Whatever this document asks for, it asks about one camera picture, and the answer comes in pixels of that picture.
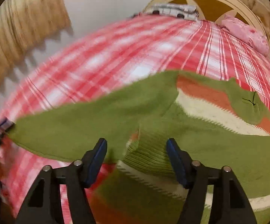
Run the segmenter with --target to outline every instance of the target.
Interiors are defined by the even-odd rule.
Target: green blanket
[[[81,158],[104,137],[108,141],[105,162],[120,161],[93,200],[128,218],[139,213],[142,223],[167,223],[169,218],[177,219],[181,209],[185,194],[172,190],[179,185],[165,150],[167,139],[173,137],[204,165],[231,166],[248,198],[255,198],[250,201],[259,223],[270,218],[270,111],[256,92],[241,89],[234,79],[215,81],[189,72],[162,72],[94,102],[21,118],[10,137],[37,155],[62,161]],[[140,206],[144,196],[138,193],[125,204],[127,193],[137,191],[133,185],[140,185],[137,190],[147,199],[168,198],[175,203],[174,211],[147,221],[144,213],[150,206]],[[113,198],[118,186],[123,194]],[[164,207],[158,205],[153,204],[155,211]],[[100,207],[93,207],[94,212]]]

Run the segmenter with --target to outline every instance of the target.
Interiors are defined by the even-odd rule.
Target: bed
[[[242,19],[264,32],[252,11],[245,6],[236,9]],[[270,59],[221,31],[214,22],[142,15],[109,25],[55,54],[19,84],[0,119],[15,122],[23,115],[65,103],[87,102],[148,75],[177,69],[217,80],[234,77],[243,89],[257,91],[270,109]],[[4,183],[14,215],[44,165],[68,165],[34,155],[9,140],[0,148],[0,160],[8,166]],[[97,182],[87,190],[89,198],[112,169],[113,165],[103,164]],[[63,186],[61,197],[65,223],[70,223]]]

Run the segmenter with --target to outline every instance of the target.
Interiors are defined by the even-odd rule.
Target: metal screw
[[[224,166],[223,170],[227,173],[229,173],[231,171],[231,168],[229,166]]]
[[[51,169],[51,166],[50,165],[46,165],[46,166],[43,167],[43,170],[45,172],[48,172],[50,169]]]
[[[200,161],[194,160],[194,161],[192,161],[192,165],[195,166],[195,167],[199,167],[200,166]]]
[[[81,164],[82,164],[82,161],[79,159],[74,161],[75,166],[80,166]]]

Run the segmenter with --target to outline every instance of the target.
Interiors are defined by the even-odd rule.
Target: white wall
[[[64,0],[72,27],[60,31],[30,50],[24,61],[15,68],[0,86],[0,109],[4,101],[15,90],[17,84],[41,62],[78,38],[104,25],[133,15],[150,0]]]

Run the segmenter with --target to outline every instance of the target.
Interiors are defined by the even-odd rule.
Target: white stripe
[[[218,34],[219,34],[219,43],[222,44],[220,53],[223,55],[223,58],[221,58],[221,61],[222,61],[223,67],[225,68],[225,73],[223,73],[222,80],[225,81],[225,80],[229,80],[229,76],[228,76],[228,71],[227,71],[227,60],[226,60],[226,55],[225,55],[225,46],[224,46],[224,41],[223,41],[220,29],[218,29]]]
[[[195,33],[190,37],[190,40],[188,40],[188,43],[189,43],[189,42],[193,39],[193,37],[201,30],[202,25],[203,25],[203,21],[200,21],[200,27],[199,27],[199,29],[196,30]],[[187,61],[188,61],[188,59],[190,58],[191,54],[192,54],[193,51],[196,49],[196,46],[199,44],[201,38],[203,38],[203,35],[205,34],[205,31],[206,31],[206,29],[207,29],[207,23],[205,24],[205,26],[206,26],[206,27],[205,27],[205,29],[203,30],[202,36],[200,36],[200,38],[199,38],[199,40],[196,42],[195,46],[191,49],[190,53],[187,55],[185,61],[182,63],[181,70],[184,69],[184,67],[185,67],[185,65],[186,65],[186,63],[187,63]]]
[[[173,58],[187,45],[187,44],[189,44],[190,42],[191,42],[191,40],[193,39],[193,37],[200,31],[200,29],[202,28],[202,21],[200,21],[199,23],[192,23],[192,24],[190,24],[188,27],[186,27],[185,29],[183,29],[182,31],[181,31],[181,33],[182,33],[182,37],[183,38],[185,38],[186,36],[185,36],[185,33],[184,33],[184,31],[188,31],[189,32],[189,27],[191,27],[190,29],[193,31],[193,29],[195,29],[195,31],[193,31],[190,35],[189,35],[189,37],[188,37],[188,39],[184,42],[184,43],[182,43],[179,47],[178,47],[178,49],[176,49],[170,56],[169,56],[169,58],[165,61],[165,64],[161,67],[161,70],[162,71],[164,71],[166,68],[167,68],[167,66],[169,65],[169,63],[173,60]],[[189,56],[191,55],[191,53],[194,51],[194,49],[192,49],[191,50],[191,52],[189,53],[189,55],[187,56],[187,59],[189,58]]]
[[[179,95],[176,103],[191,117],[216,123],[224,128],[242,135],[269,136],[270,134],[260,127],[243,121],[230,111],[219,108],[202,99],[190,97],[178,88]]]
[[[232,59],[233,67],[234,67],[234,71],[235,71],[235,76],[236,76],[236,78],[238,79],[238,84],[239,84],[239,86],[241,87],[241,86],[242,86],[242,85],[241,85],[241,80],[240,80],[240,78],[239,78],[239,76],[238,76],[238,71],[237,71],[237,69],[236,69],[235,60],[234,60],[234,58],[233,58],[233,53],[232,53],[232,48],[231,48],[231,45],[230,45],[230,43],[229,43],[228,36],[225,36],[225,37],[226,37],[226,39],[227,39],[227,43],[228,43],[228,46],[229,46],[229,49],[230,49],[231,59]]]
[[[49,105],[49,102],[40,94],[40,91],[34,86],[29,77],[27,77],[26,83],[28,84],[31,93],[37,98],[41,108],[45,111],[50,109],[51,106]]]
[[[205,58],[207,57],[207,55],[206,55],[206,54],[207,54],[207,45],[209,44],[209,41],[210,41],[211,31],[212,31],[212,29],[210,28],[210,34],[209,34],[209,36],[207,37],[207,41],[206,41],[206,43],[205,43],[205,45],[204,45],[204,47],[203,47],[202,55],[201,55],[200,60],[199,60],[199,62],[198,62],[198,66],[197,66],[197,70],[196,70],[196,72],[197,72],[198,74],[201,74],[201,73],[200,73],[200,69],[201,69],[202,62],[203,62],[203,60],[205,60]]]
[[[205,62],[203,64],[203,66],[202,66],[202,72],[200,73],[201,75],[205,75],[205,70],[207,68],[209,57],[210,57],[210,53],[211,53],[211,49],[210,48],[211,48],[211,45],[212,45],[213,36],[214,36],[213,27],[210,26],[210,35],[208,37],[209,40],[205,44],[205,49],[206,49],[207,46],[208,46],[208,48],[206,49]]]
[[[252,91],[252,87],[251,87],[251,83],[249,81],[250,77],[246,75],[246,66],[245,66],[245,63],[244,63],[244,60],[242,58],[242,55],[241,55],[241,51],[239,50],[238,48],[238,44],[239,44],[239,41],[237,40],[237,38],[235,37],[232,37],[235,41],[235,43],[233,43],[233,45],[235,46],[235,50],[236,50],[236,53],[237,53],[237,56],[238,56],[238,59],[240,61],[240,64],[242,66],[242,70],[243,70],[243,73],[244,73],[244,77],[246,79],[246,83],[248,84],[249,88],[250,88],[250,91]]]
[[[64,161],[57,161],[57,162],[58,162],[60,167],[67,167],[68,165],[70,165],[69,162],[64,162]]]
[[[118,161],[117,169],[125,173],[129,177],[136,179],[163,194],[172,196],[177,199],[184,200],[187,196],[188,190],[184,189],[181,184],[170,178],[162,178],[153,175],[142,173],[122,161]],[[205,198],[205,207],[211,208],[213,202],[213,194],[207,192]],[[250,198],[249,202],[254,211],[263,211],[270,208],[270,195],[258,198]]]

